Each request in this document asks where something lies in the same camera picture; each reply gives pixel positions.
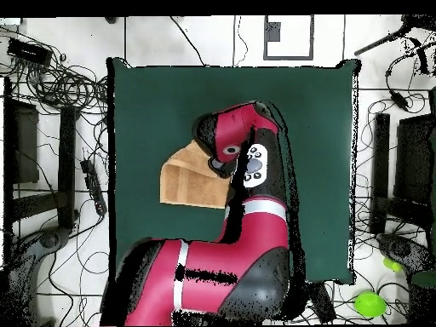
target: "floor tile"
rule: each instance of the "floor tile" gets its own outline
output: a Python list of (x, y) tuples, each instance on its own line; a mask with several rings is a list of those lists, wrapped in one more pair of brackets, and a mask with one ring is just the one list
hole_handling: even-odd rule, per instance
[(65, 317), (62, 327), (96, 327), (100, 322), (101, 297), (73, 297), (64, 295), (37, 295), (41, 319), (54, 318), (55, 326), (59, 326)]
[[(299, 18), (301, 18), (300, 15), (280, 15), (271, 17), (271, 20), (281, 22), (281, 26), (285, 29), (286, 27), (292, 28), (293, 23)], [(342, 60), (343, 28), (344, 15), (314, 15), (313, 60), (263, 60), (265, 15), (237, 15), (235, 64), (239, 66), (334, 67)], [(307, 34), (307, 23), (304, 21), (301, 23), (301, 29), (290, 30), (290, 40), (282, 38), (281, 35), (280, 42), (299, 43), (301, 41), (299, 36), (302, 33)]]
[[(357, 15), (348, 14), (345, 36), (345, 58), (354, 59), (354, 52), (385, 37), (387, 34), (397, 31), (401, 27), (401, 15)], [(435, 39), (428, 37), (430, 32), (414, 29), (408, 37), (416, 38), (423, 42), (430, 43)], [(359, 77), (361, 88), (383, 88), (387, 87), (385, 72), (389, 65), (406, 50), (411, 47), (411, 42), (404, 39), (397, 39), (385, 43), (375, 49), (369, 50), (359, 56), (362, 60), (362, 69)], [(427, 51), (427, 58), (430, 63), (433, 58), (434, 48)], [(414, 69), (415, 58), (408, 58), (401, 61), (393, 68), (392, 75), (388, 78), (389, 86), (392, 89), (408, 89), (409, 81)], [(436, 85), (434, 77), (427, 75), (416, 75), (410, 85), (411, 89), (431, 89)]]
[[(205, 64), (231, 66), (233, 16), (174, 18)], [(201, 66), (197, 53), (169, 16), (130, 16), (126, 56), (132, 66)]]

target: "black chair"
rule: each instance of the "black chair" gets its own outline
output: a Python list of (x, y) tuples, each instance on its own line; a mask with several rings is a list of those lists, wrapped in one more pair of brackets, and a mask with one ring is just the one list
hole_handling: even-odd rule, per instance
[[(11, 84), (5, 81), (4, 154), (15, 159), (17, 102), (11, 99)], [(0, 327), (47, 326), (37, 315), (37, 274), (43, 259), (63, 248), (72, 233), (78, 212), (75, 198), (76, 121), (79, 112), (73, 107), (60, 109), (58, 191), (13, 199), (16, 172), (4, 165), (4, 263), (0, 269)], [(57, 209), (58, 226), (36, 231), (21, 240), (14, 239), (12, 225), (33, 215)]]
[[(385, 256), (404, 265), (410, 293), (409, 323), (436, 324), (436, 234), (432, 208), (432, 199), (436, 199), (435, 95), (436, 88), (429, 92), (430, 114), (399, 122), (391, 198), (387, 196), (389, 115), (380, 114), (375, 119), (369, 232), (377, 235)], [(406, 238), (386, 234), (387, 215), (422, 228), (426, 233), (427, 248)]]

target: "white stripe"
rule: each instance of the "white stripe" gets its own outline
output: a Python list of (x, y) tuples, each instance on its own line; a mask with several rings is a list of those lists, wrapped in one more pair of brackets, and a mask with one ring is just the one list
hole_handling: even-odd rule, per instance
[[(268, 199), (254, 199), (247, 203), (244, 203), (245, 214), (248, 215), (250, 213), (268, 213), (270, 215), (277, 215), (286, 221), (286, 209), (283, 205), (278, 204), (272, 200)], [(224, 219), (228, 217), (230, 213), (230, 207), (226, 207), (226, 213)]]
[[(177, 267), (179, 265), (185, 266), (187, 259), (187, 250), (189, 248), (189, 244), (185, 241), (181, 240), (181, 251), (179, 252), (179, 259), (177, 260)], [(181, 281), (174, 281), (174, 309), (181, 309), (181, 294), (183, 291), (183, 279)]]

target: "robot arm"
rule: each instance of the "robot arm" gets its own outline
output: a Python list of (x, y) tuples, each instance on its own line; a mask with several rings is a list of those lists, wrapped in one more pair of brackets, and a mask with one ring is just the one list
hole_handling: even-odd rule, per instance
[(172, 325), (176, 312), (261, 322), (280, 313), (290, 284), (278, 126), (259, 102), (197, 120), (209, 166), (231, 176), (220, 237), (145, 238), (124, 257), (102, 303), (103, 325)]

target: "metal stand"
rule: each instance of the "metal stand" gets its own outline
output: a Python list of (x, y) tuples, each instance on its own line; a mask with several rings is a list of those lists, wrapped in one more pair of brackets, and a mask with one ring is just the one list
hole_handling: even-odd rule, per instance
[(368, 50), (371, 50), (373, 48), (376, 48), (384, 43), (392, 42), (393, 40), (397, 40), (399, 37), (403, 37), (405, 34), (407, 34), (411, 30), (410, 27), (403, 25), (397, 30), (396, 32), (393, 32), (392, 34), (389, 34), (380, 40), (377, 40), (376, 42), (371, 43), (370, 45), (365, 46), (364, 48), (356, 51), (354, 53), (355, 56), (359, 56), (362, 53), (367, 52)]

